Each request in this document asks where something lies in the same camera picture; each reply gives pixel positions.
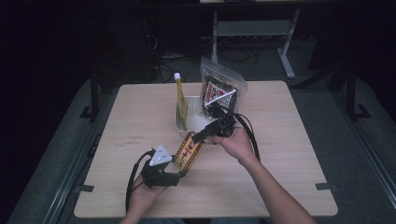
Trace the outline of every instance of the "light wood surface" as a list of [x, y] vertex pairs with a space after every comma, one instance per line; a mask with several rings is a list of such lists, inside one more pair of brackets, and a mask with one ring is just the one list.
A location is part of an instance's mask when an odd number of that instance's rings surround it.
[[[248, 85], [242, 113], [253, 125], [262, 164], [311, 215], [335, 215], [332, 193], [316, 189], [315, 184], [326, 179], [287, 85], [282, 81]], [[185, 95], [199, 95], [200, 89], [201, 83], [183, 83]], [[175, 154], [183, 140], [175, 126], [176, 103], [176, 84], [120, 88], [84, 183], [94, 189], [81, 192], [77, 217], [124, 216], [125, 190], [137, 159], [159, 144]], [[203, 149], [187, 176], [146, 213], [146, 217], [268, 216], [246, 170], [213, 145]]]

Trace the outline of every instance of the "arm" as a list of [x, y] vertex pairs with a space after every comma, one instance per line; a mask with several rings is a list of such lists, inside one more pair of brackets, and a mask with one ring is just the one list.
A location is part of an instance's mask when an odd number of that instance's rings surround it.
[[[139, 175], [134, 181], [132, 188], [136, 188], [143, 182], [142, 175]], [[125, 217], [121, 220], [121, 224], [135, 224], [140, 218], [149, 210], [155, 203], [157, 198], [166, 191], [167, 187], [152, 187], [142, 184], [137, 187], [131, 195], [129, 200], [129, 210]]]
[[207, 140], [222, 145], [247, 169], [274, 223], [317, 223], [257, 160], [244, 129], [235, 128], [228, 138], [210, 136]]

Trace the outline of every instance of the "person's hand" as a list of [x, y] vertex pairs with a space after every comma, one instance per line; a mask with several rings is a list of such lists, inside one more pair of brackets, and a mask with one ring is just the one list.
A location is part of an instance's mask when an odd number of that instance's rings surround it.
[[121, 223], [137, 223], [168, 187], [149, 188], [143, 183], [143, 176], [139, 175], [132, 189], [134, 191], [129, 200], [129, 210]]
[[206, 139], [214, 144], [222, 145], [226, 152], [242, 165], [250, 160], [257, 160], [250, 138], [243, 128], [234, 128], [230, 137], [208, 136]]

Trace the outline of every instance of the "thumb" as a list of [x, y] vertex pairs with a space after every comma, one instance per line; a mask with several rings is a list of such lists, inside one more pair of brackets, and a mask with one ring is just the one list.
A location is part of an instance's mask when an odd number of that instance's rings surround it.
[[221, 144], [222, 144], [222, 141], [224, 140], [224, 137], [220, 137], [220, 136], [215, 136], [215, 135], [213, 135], [213, 136], [208, 136], [206, 139], [207, 139], [209, 142], [212, 142], [212, 143], [214, 143], [214, 144], [219, 144], [219, 145], [221, 145]]

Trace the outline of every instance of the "person's right hand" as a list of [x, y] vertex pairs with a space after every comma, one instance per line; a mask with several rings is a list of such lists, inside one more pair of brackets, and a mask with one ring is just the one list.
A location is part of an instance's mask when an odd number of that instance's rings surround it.
[[244, 165], [251, 160], [257, 160], [251, 146], [250, 138], [243, 128], [234, 128], [230, 137], [208, 136], [208, 141], [224, 147], [226, 152]]

